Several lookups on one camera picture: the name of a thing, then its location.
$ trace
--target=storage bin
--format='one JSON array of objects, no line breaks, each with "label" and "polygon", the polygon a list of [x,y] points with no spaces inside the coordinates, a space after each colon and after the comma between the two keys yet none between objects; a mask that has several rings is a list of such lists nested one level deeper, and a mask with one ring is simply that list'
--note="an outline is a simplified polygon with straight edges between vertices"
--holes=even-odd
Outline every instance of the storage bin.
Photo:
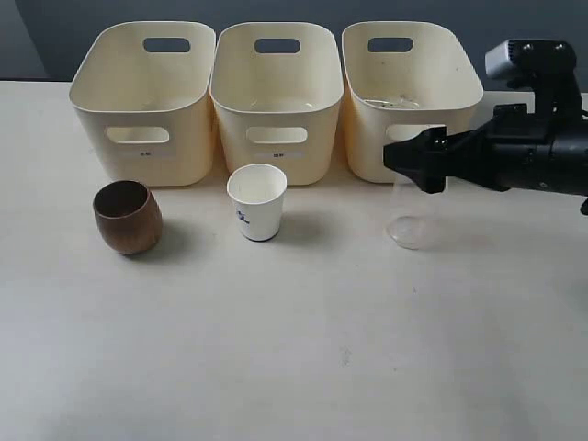
[{"label": "storage bin", "polygon": [[383,147],[435,125],[467,130],[483,97],[480,78],[456,36],[432,23],[357,23],[343,32],[348,91],[344,133],[351,170],[394,181]]},{"label": "storage bin", "polygon": [[212,166],[208,89],[216,35],[188,22],[132,22],[102,32],[70,100],[112,179],[185,186]]},{"label": "storage bin", "polygon": [[321,179],[331,161],[343,76],[333,34],[310,23],[243,23],[220,34],[210,94],[227,166]]}]

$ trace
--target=paper cup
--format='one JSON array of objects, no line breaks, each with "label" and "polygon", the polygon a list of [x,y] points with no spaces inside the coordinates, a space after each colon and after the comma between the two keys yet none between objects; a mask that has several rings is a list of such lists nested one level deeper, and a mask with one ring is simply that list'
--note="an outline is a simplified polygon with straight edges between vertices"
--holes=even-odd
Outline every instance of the paper cup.
[{"label": "paper cup", "polygon": [[287,184],[284,172],[269,164],[246,165],[232,173],[227,193],[243,236],[262,242],[277,234]]}]

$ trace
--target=blue logo on paper cup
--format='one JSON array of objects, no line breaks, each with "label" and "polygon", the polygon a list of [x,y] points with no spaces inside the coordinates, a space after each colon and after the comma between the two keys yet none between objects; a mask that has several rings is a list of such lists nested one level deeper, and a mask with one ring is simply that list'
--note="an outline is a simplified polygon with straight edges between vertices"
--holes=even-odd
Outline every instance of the blue logo on paper cup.
[{"label": "blue logo on paper cup", "polygon": [[243,221],[246,224],[249,224],[249,221],[245,218],[245,215],[237,210],[237,216],[239,216],[239,221]]}]

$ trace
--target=brown wooden cup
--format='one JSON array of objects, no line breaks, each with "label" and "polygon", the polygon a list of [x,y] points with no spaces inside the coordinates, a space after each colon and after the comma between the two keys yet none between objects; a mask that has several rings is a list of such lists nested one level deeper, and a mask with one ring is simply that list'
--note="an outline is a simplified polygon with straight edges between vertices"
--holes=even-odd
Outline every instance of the brown wooden cup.
[{"label": "brown wooden cup", "polygon": [[94,216],[104,241],[122,254],[155,246],[162,237],[162,213],[153,193],[135,181],[117,181],[94,197]]}]

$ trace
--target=cup rim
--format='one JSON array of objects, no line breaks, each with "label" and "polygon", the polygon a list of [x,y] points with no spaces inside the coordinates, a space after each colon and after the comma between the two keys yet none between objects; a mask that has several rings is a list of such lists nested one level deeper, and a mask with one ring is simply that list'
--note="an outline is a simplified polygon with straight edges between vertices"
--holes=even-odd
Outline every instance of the cup rim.
[{"label": "cup rim", "polygon": [[[274,170],[277,170],[279,172],[280,176],[282,177],[282,189],[280,190],[280,192],[275,197],[261,201],[261,202],[247,202],[247,201],[244,201],[244,200],[237,198],[230,190],[231,181],[235,178],[235,176],[237,174],[241,173],[242,170],[244,170],[246,168],[250,168],[250,167],[273,168]],[[254,205],[268,204],[268,203],[273,202],[277,199],[280,199],[284,195],[284,193],[286,192],[286,188],[288,188],[288,178],[286,177],[286,174],[284,173],[284,171],[282,169],[280,169],[279,167],[276,167],[275,165],[264,164],[264,163],[248,164],[248,165],[244,165],[243,167],[239,167],[238,169],[236,169],[234,172],[231,173],[231,176],[229,176],[229,180],[227,181],[227,194],[229,195],[229,197],[232,200],[234,200],[235,202],[239,202],[240,204],[243,204],[243,205],[254,206]]]},{"label": "cup rim", "polygon": [[[110,187],[113,187],[113,186],[116,186],[116,185],[120,185],[122,183],[132,183],[132,184],[136,184],[136,185],[142,187],[146,191],[147,197],[145,198],[145,201],[137,209],[135,209],[131,213],[124,214],[122,216],[108,216],[108,215],[104,214],[100,209],[98,209],[96,207],[96,200],[97,200],[98,196],[100,195],[100,193],[102,193],[103,191],[106,191],[107,188],[110,188]],[[113,219],[113,220],[127,219],[130,216],[133,216],[134,214],[136,214],[139,211],[141,211],[142,209],[144,209],[145,206],[147,205],[147,203],[149,202],[149,199],[151,199],[151,197],[152,197],[151,190],[146,185],[144,185],[142,182],[133,181],[131,179],[121,179],[119,181],[111,182],[110,184],[107,184],[107,185],[103,186],[102,188],[100,188],[97,191],[97,193],[94,195],[94,200],[92,201],[92,208],[94,209],[94,213],[96,213],[102,219]]]}]

